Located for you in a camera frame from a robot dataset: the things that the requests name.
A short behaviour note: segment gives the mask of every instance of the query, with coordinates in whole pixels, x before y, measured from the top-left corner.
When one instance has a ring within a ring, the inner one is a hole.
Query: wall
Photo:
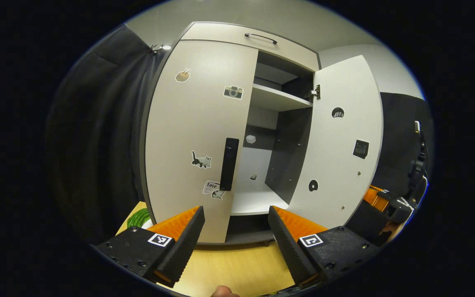
[[[305,0],[171,0],[126,23],[149,45],[171,45],[194,21],[258,28],[315,51],[342,45],[380,44],[375,37],[347,19]]]
[[[322,68],[363,55],[380,92],[407,94],[424,100],[415,77],[388,48],[380,45],[346,45],[318,52]]]

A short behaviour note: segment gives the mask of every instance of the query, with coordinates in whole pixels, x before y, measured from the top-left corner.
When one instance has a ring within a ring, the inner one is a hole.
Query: hand sticker
[[[191,70],[192,69],[185,68],[182,72],[178,73],[175,76],[175,81],[177,81],[178,83],[184,83],[185,81],[187,81],[190,78]]]

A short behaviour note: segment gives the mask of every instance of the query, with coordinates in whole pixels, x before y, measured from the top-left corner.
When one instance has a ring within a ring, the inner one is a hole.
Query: black curtain
[[[425,100],[406,94],[381,92],[384,133],[381,156],[372,185],[403,195],[408,191],[411,161],[421,151],[414,121],[418,120],[428,148],[428,177],[435,156],[434,123]]]
[[[72,67],[47,117],[51,189],[68,222],[89,244],[113,237],[144,201],[141,118],[164,55],[149,49],[128,26],[120,26]]]

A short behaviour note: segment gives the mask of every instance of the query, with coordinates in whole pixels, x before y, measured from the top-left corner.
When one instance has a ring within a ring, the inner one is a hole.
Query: white shelf
[[[250,105],[271,109],[272,111],[291,111],[292,109],[313,106],[309,101],[256,83],[252,86]]]
[[[264,215],[270,205],[287,209],[285,203],[265,184],[272,151],[243,147],[235,179],[231,216]],[[250,176],[256,174],[256,180]]]

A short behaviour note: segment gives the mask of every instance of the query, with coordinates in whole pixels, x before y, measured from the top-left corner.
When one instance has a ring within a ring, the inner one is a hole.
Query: cabinet
[[[320,98],[308,96],[317,87]],[[280,36],[195,22],[151,98],[147,205],[156,223],[203,205],[202,244],[272,238],[270,205],[339,226],[371,183],[381,139],[362,56],[319,70],[315,52]]]

